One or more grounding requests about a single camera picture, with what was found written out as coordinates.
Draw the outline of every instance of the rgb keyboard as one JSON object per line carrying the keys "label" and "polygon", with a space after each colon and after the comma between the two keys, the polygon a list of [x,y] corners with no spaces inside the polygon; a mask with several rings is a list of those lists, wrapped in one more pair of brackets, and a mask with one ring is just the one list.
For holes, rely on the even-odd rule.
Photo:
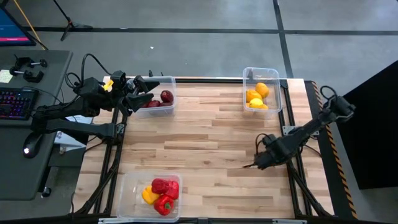
{"label": "rgb keyboard", "polygon": [[0,88],[0,119],[29,119],[38,94],[31,89]]}

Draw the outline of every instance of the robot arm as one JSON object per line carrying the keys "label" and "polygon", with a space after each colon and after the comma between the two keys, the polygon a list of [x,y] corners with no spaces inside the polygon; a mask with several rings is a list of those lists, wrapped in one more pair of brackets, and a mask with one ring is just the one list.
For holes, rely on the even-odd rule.
{"label": "robot arm", "polygon": [[[331,89],[334,95],[330,98],[325,97],[322,92],[324,88]],[[355,106],[348,103],[342,96],[338,96],[332,88],[323,86],[321,94],[328,101],[323,105],[318,116],[304,126],[291,130],[286,136],[276,138],[270,134],[264,137],[262,143],[266,150],[254,155],[252,166],[265,169],[269,166],[285,164],[299,153],[299,148],[307,142],[312,133],[332,122],[345,122],[354,115]]]}
{"label": "robot arm", "polygon": [[73,89],[76,97],[69,103],[60,103],[53,106],[40,106],[33,115],[31,130],[37,133],[52,133],[62,131],[71,136],[75,134],[95,135],[99,138],[114,141],[123,127],[117,124],[82,124],[68,121],[66,117],[82,115],[95,117],[100,109],[112,111],[118,108],[124,116],[130,116],[154,95],[148,93],[159,85],[159,82],[145,81],[141,76],[136,76],[131,82],[127,82],[126,74],[122,71],[111,75],[109,86],[112,90],[106,90],[105,83],[95,78],[87,78],[82,86]]}

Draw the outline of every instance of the black desk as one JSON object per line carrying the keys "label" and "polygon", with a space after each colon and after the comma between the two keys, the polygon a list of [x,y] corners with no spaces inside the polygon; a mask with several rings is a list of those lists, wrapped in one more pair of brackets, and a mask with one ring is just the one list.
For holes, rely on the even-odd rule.
{"label": "black desk", "polygon": [[[44,77],[40,83],[29,83],[22,75],[13,77],[9,83],[0,83],[1,87],[21,88],[33,86],[48,91],[57,96],[72,53],[63,50],[12,50],[0,49],[0,69],[9,70],[18,57],[30,57],[35,62],[46,59],[47,68],[41,69]],[[35,108],[40,105],[53,105],[55,99],[46,94],[39,93]],[[22,155],[22,145],[27,135],[31,132],[28,121],[0,120],[0,200],[32,200],[42,182],[42,176],[47,168],[50,153],[56,133],[46,134],[40,144],[40,151],[33,159],[26,159]]]}

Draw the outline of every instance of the plastic bin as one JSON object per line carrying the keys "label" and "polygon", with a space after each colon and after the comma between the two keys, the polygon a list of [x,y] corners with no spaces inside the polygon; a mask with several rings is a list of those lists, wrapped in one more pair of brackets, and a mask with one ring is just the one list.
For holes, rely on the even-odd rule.
{"label": "plastic bin", "polygon": [[[246,90],[255,90],[257,83],[264,83],[269,89],[267,98],[262,99],[268,110],[248,108],[246,105]],[[262,113],[265,117],[276,114],[282,109],[280,99],[279,73],[272,68],[245,68],[243,70],[243,107],[252,113]]]}
{"label": "plastic bin", "polygon": [[[180,185],[180,194],[174,201],[173,211],[160,215],[153,205],[148,205],[142,199],[141,192],[151,185],[155,178],[177,181]],[[128,219],[130,222],[176,222],[180,218],[182,204],[182,179],[179,174],[153,173],[153,172],[128,172],[124,175],[120,191],[119,206],[116,212],[118,218]]]}
{"label": "plastic bin", "polygon": [[137,112],[133,113],[132,116],[135,118],[150,118],[157,116],[173,116],[175,105],[177,105],[177,87],[175,85],[175,79],[171,76],[164,77],[143,77],[145,80],[152,80],[160,82],[160,85],[151,90],[149,93],[153,93],[154,97],[152,100],[159,100],[160,94],[163,90],[168,90],[173,93],[174,100],[172,106],[160,106],[156,108],[140,108]]}

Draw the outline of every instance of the wooden tabletop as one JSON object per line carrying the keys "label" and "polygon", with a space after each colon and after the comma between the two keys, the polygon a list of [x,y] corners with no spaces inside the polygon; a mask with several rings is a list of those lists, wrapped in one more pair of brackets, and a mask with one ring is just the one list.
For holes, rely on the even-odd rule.
{"label": "wooden tabletop", "polygon": [[[290,79],[288,83],[296,125],[303,125],[312,118],[304,81]],[[242,168],[253,160],[259,133],[281,135],[278,115],[247,117],[242,84],[178,83],[177,97],[174,117],[127,120],[112,215],[116,215],[123,174],[149,170],[182,176],[181,217],[293,218],[285,165]],[[94,122],[110,123],[111,118],[111,112],[102,111]],[[88,147],[98,143],[92,141]],[[307,144],[319,150],[316,141],[310,139]],[[105,147],[85,154],[73,199],[76,209],[98,185]],[[302,158],[308,188],[333,214],[322,159],[306,148]],[[301,191],[297,192],[304,211]]]}

